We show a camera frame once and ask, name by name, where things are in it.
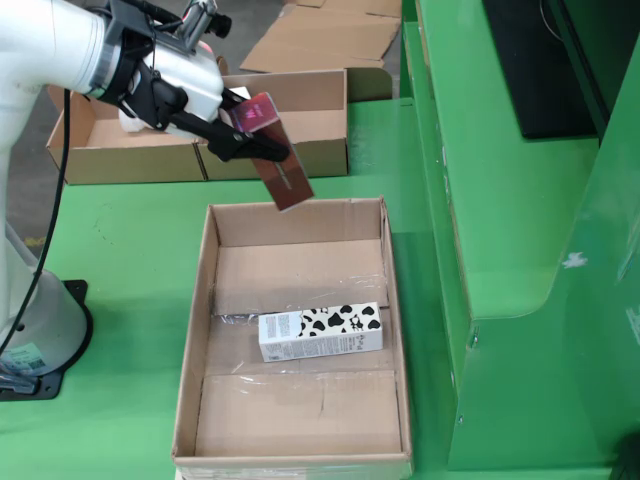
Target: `open cardboard box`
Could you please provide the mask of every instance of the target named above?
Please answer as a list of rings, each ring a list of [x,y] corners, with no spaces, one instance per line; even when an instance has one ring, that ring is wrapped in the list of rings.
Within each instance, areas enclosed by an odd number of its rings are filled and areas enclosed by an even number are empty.
[[[50,88],[50,94],[59,105],[56,90]],[[61,113],[47,142],[58,167],[63,141]],[[127,133],[116,107],[72,93],[66,180],[70,184],[202,181],[205,175],[194,152],[195,141],[150,129]]]
[[[225,77],[227,87],[266,91],[279,110],[307,175],[348,174],[347,102],[391,98],[391,77],[377,68]],[[56,104],[57,92],[50,89]],[[60,165],[62,114],[47,148]],[[248,159],[221,162],[199,138],[122,130],[116,107],[71,97],[70,184],[181,182],[259,178]]]
[[[255,314],[371,301],[382,350],[263,362]],[[384,201],[308,201],[285,214],[210,206],[172,450],[181,475],[408,478],[411,448]]]

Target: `green panel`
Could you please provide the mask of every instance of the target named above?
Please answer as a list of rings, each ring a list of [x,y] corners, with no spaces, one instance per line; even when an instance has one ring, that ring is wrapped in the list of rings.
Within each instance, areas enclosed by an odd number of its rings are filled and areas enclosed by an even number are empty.
[[[472,316],[534,311],[597,140],[522,138],[481,0],[424,0],[421,10]]]
[[[603,465],[640,430],[638,82],[636,47],[547,303],[473,322],[450,467]]]
[[[563,346],[603,455],[640,431],[640,44],[636,45],[598,153],[563,270]]]
[[[459,388],[469,337],[469,308],[462,290],[450,205],[447,202],[445,169],[442,161],[438,112],[426,65],[423,37],[416,22],[403,25],[404,46],[409,59],[409,72],[413,86],[420,140],[422,145],[427,193],[431,207],[438,269],[442,285],[442,303],[445,328],[449,341],[449,354],[454,385]]]

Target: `black cable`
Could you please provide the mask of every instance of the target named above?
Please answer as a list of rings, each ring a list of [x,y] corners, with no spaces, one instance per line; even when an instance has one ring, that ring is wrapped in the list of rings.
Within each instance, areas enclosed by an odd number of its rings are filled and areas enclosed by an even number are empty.
[[[38,280],[40,280],[40,276],[42,275],[42,270],[44,269],[44,264],[47,260],[47,253],[49,253],[49,247],[51,246],[51,239],[53,238],[53,231],[56,228],[56,222],[58,220],[58,211],[60,210],[60,200],[62,199],[62,190],[64,188],[64,174],[67,170],[67,160],[69,158],[69,136],[71,131],[71,92],[67,89],[64,91],[64,143],[62,146],[62,159],[60,160],[60,172],[58,173],[58,184],[56,185],[56,194],[53,200],[53,212],[51,213],[51,220],[49,220],[49,228],[47,230],[47,238],[44,242],[44,246],[42,247],[42,253],[40,254],[40,259],[38,260],[38,265],[36,270],[33,272],[33,279],[31,280],[31,285],[29,285],[29,290],[27,290],[27,294],[22,301],[22,305],[20,305],[20,310],[18,310],[18,314],[16,315],[13,324],[11,325],[11,329],[9,330],[9,334],[0,345],[0,357],[4,353],[7,345],[11,341],[13,334],[15,333],[18,325],[20,324],[20,320],[22,320],[22,316],[24,315],[29,302],[31,301],[31,296],[38,285]]]

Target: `cardboard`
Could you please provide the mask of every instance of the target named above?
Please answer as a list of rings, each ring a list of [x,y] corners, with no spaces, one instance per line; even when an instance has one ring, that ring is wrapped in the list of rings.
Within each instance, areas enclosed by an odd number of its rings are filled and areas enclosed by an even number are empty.
[[[400,8],[397,0],[287,4],[240,68],[295,72],[381,66],[400,26]]]
[[[347,102],[391,98],[391,77],[377,68],[225,77],[227,87],[268,92],[310,177],[347,175]],[[62,109],[62,90],[49,95]],[[172,182],[258,178],[249,159],[222,163],[206,141],[145,129],[129,134],[116,107],[71,96],[70,184]],[[60,164],[62,115],[47,148]]]
[[[59,89],[50,88],[62,107]],[[62,156],[62,113],[47,149],[58,167]],[[112,105],[71,94],[71,134],[66,180],[70,184],[187,182],[205,179],[194,151],[195,139],[144,129],[122,130]]]
[[[366,288],[370,281],[379,288]],[[264,363],[256,322],[212,315],[284,311],[292,304],[316,308],[343,298],[384,301],[382,350]],[[286,214],[273,204],[210,206],[173,440],[180,474],[186,480],[275,478],[285,472],[301,478],[408,478],[411,456],[384,202],[312,200]]]
[[[234,75],[225,85],[269,93],[309,177],[348,174],[349,102],[391,98],[391,77],[378,68]],[[197,151],[209,179],[258,178],[249,159],[223,163],[203,142]]]

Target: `green surface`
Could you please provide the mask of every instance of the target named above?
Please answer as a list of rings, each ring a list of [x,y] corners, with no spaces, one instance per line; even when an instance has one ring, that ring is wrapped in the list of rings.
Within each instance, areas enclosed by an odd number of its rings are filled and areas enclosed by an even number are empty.
[[[404,22],[404,49],[407,52],[407,78],[416,105],[420,142],[426,172],[430,217],[438,258],[442,288],[442,307],[447,332],[449,358],[456,394],[460,388],[462,370],[469,337],[469,307],[460,280],[455,236],[445,187],[442,161],[442,138],[438,128],[438,112],[426,66],[423,37],[418,22]]]
[[[535,311],[597,140],[522,138],[481,0],[425,0],[420,9],[472,316]]]
[[[591,480],[604,470],[449,473],[447,341],[410,100],[350,106],[350,177],[314,179],[320,198],[384,194],[409,367],[414,478]],[[198,250],[209,203],[261,201],[255,181],[73,186],[48,267],[85,278],[95,333],[49,402],[0,404],[2,478],[173,480],[170,446]]]
[[[640,432],[638,84],[636,46],[568,246],[583,252],[589,268],[560,272],[554,289],[567,292],[564,361],[605,454],[623,435]]]

